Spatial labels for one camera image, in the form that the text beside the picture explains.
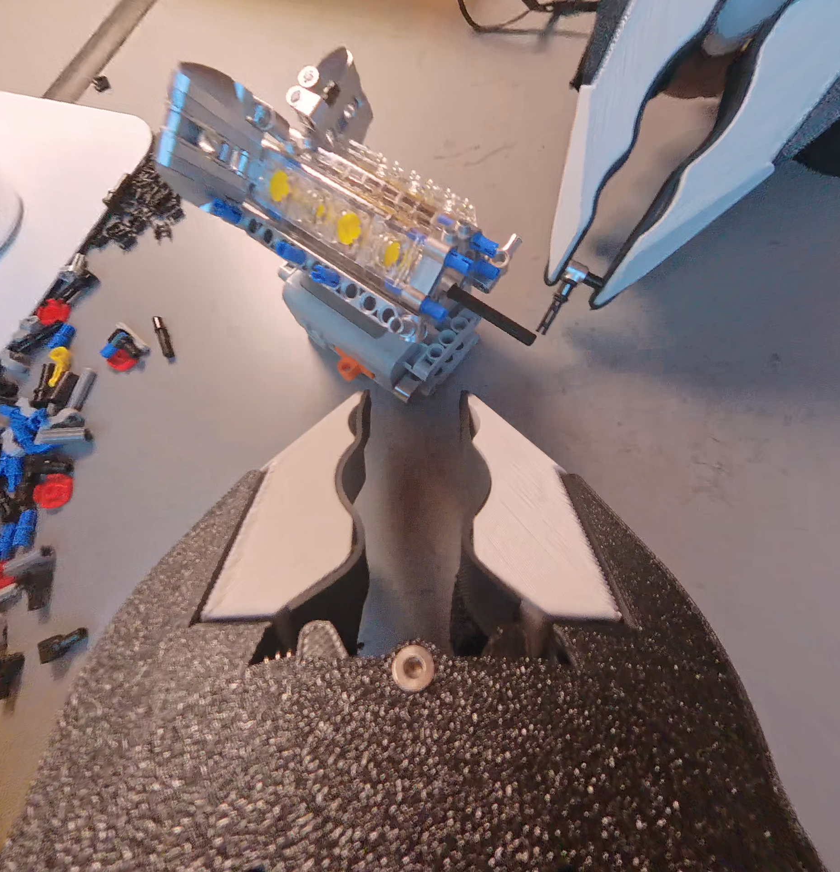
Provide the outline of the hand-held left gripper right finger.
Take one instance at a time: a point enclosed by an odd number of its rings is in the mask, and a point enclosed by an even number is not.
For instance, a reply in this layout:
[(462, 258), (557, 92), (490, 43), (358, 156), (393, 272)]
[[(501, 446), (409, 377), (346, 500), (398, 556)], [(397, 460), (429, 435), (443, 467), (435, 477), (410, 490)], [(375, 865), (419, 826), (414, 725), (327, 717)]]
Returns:
[(623, 623), (577, 476), (475, 394), (461, 395), (459, 411), (461, 447), (479, 476), (455, 589), (468, 621), (487, 638), (521, 626), (529, 644), (547, 644), (555, 624)]

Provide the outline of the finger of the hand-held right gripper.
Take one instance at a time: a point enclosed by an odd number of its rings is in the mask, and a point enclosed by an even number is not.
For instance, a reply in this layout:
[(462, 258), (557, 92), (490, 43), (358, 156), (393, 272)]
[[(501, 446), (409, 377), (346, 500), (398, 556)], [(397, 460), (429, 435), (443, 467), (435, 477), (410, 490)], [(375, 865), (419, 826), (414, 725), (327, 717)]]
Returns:
[(600, 309), (768, 178), (840, 78), (840, 1), (786, 3), (731, 66), (716, 122), (666, 179), (593, 292)]
[(713, 23), (717, 1), (600, 1), (574, 79), (577, 105), (553, 217), (545, 282), (560, 280), (600, 191), (628, 157), (646, 104)]

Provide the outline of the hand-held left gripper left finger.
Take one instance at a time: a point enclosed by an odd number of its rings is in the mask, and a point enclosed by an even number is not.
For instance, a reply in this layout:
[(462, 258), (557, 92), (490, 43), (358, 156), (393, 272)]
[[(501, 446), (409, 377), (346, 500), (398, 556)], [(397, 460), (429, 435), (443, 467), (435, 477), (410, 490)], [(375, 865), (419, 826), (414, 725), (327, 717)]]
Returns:
[(371, 396), (354, 393), (261, 468), (261, 479), (199, 605), (202, 622), (295, 616), (360, 570), (356, 500), (366, 481)]

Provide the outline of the black long connector pin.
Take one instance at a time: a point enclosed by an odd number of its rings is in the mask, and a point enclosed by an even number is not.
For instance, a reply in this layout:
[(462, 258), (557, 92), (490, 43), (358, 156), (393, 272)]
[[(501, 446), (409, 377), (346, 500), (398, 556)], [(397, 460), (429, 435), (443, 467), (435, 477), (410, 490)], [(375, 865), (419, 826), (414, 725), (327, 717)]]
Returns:
[(537, 334), (539, 336), (545, 336), (546, 333), (548, 333), (553, 322), (556, 320), (559, 311), (564, 306), (575, 287), (575, 282), (565, 281), (554, 290), (552, 300), (550, 301), (550, 304), (548, 305), (537, 328)]

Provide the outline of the toy engine model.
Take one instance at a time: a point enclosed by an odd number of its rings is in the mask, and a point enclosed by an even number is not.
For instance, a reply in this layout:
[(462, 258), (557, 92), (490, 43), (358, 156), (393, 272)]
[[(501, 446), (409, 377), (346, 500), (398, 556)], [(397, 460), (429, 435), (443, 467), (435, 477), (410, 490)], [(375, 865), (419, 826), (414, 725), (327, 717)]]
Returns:
[(408, 402), (465, 359), (480, 321), (534, 343), (475, 296), (521, 240), (493, 242), (470, 201), (366, 147), (373, 112), (349, 49), (302, 68), (286, 99), (295, 126), (226, 73), (179, 64), (155, 167), (185, 202), (284, 262), (288, 310), (344, 380)]

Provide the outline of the scattered small coloured parts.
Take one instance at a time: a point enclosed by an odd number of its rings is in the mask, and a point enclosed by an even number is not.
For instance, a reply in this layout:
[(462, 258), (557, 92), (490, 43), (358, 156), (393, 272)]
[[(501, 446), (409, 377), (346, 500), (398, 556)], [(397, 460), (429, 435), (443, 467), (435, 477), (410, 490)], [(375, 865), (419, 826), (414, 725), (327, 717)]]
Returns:
[(50, 630), (28, 655), (10, 630), (13, 608), (49, 618), (58, 548), (45, 541), (50, 518), (76, 490), (77, 460), (94, 433), (85, 405), (98, 373), (74, 363), (78, 300), (99, 284), (77, 252), (0, 350), (0, 707), (15, 703), (30, 659), (42, 666), (71, 658), (89, 631)]

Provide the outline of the pile of small black parts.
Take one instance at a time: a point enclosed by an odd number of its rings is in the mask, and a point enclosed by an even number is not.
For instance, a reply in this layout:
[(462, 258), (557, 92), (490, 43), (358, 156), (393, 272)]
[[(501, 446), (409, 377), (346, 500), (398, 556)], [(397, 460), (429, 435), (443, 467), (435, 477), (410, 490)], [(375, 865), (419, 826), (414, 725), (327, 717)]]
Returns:
[(157, 242), (172, 239), (173, 227), (185, 218), (182, 201), (159, 175), (153, 154), (120, 180), (104, 205), (103, 217), (79, 249), (85, 255), (109, 246), (131, 252), (149, 230)]

